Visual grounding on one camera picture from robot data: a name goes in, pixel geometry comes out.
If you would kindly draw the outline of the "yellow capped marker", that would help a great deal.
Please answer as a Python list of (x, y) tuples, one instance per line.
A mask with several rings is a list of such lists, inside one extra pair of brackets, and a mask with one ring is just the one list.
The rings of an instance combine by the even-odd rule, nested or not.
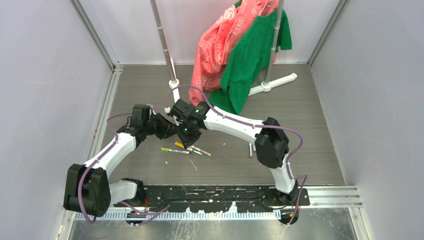
[(208, 155), (208, 156), (212, 156), (212, 154), (211, 154), (211, 153), (209, 153), (209, 152), (207, 152), (207, 151), (205, 151), (205, 150), (203, 150), (203, 149), (201, 149), (201, 148), (198, 148), (198, 147), (196, 147), (196, 146), (194, 146), (194, 145), (192, 145), (192, 146), (191, 146), (191, 148), (193, 148), (194, 150), (199, 151), (199, 152), (201, 152), (201, 153), (203, 153), (203, 154), (206, 154), (206, 155)]

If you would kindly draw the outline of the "orange capped marker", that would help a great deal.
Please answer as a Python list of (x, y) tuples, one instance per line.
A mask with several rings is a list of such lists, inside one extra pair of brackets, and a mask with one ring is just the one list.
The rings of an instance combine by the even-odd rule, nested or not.
[(198, 155), (203, 155), (203, 153), (201, 152), (201, 151), (198, 151), (198, 150), (196, 150), (196, 149), (194, 149), (194, 148), (192, 148), (192, 147), (190, 147), (190, 146), (188, 146), (188, 147), (185, 147), (182, 143), (180, 143), (180, 142), (175, 142), (174, 143), (176, 146), (178, 146), (178, 147), (181, 147), (181, 148), (183, 148), (183, 149), (186, 149), (186, 150), (188, 150), (188, 151), (190, 151), (190, 152), (192, 152), (192, 153), (195, 153), (195, 154), (198, 154)]

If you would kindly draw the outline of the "light green capped marker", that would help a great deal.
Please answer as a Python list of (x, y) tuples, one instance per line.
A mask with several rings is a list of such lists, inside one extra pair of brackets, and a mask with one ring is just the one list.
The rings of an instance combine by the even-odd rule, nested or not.
[(162, 152), (170, 152), (170, 153), (179, 153), (179, 154), (191, 154), (190, 151), (188, 150), (178, 150), (178, 149), (171, 149), (171, 148), (166, 148), (166, 147), (162, 147), (161, 148)]

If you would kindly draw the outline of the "blue capped marker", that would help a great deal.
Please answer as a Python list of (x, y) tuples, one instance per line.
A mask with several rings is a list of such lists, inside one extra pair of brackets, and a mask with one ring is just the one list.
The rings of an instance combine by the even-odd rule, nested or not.
[(251, 143), (248, 144), (248, 149), (249, 149), (249, 158), (252, 159), (253, 158), (253, 145)]

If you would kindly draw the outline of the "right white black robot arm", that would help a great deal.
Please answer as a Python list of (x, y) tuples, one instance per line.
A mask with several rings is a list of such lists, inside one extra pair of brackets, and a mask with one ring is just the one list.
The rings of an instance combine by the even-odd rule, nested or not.
[(288, 206), (297, 199), (299, 184), (288, 165), (290, 141), (276, 119), (245, 118), (208, 102), (192, 105), (182, 99), (165, 112), (174, 117), (176, 134), (185, 147), (192, 147), (202, 130), (226, 133), (255, 146), (257, 160), (271, 171), (279, 202)]

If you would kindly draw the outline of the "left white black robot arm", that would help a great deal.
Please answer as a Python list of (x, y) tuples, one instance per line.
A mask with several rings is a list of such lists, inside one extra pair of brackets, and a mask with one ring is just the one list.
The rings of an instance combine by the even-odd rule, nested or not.
[(145, 203), (147, 194), (141, 180), (123, 178), (110, 183), (109, 178), (147, 137), (162, 140), (175, 135), (175, 124), (146, 104), (136, 104), (124, 117), (126, 123), (115, 130), (113, 139), (99, 153), (67, 170), (64, 209), (82, 213), (88, 219), (102, 217), (110, 206), (117, 204), (131, 203), (138, 207)]

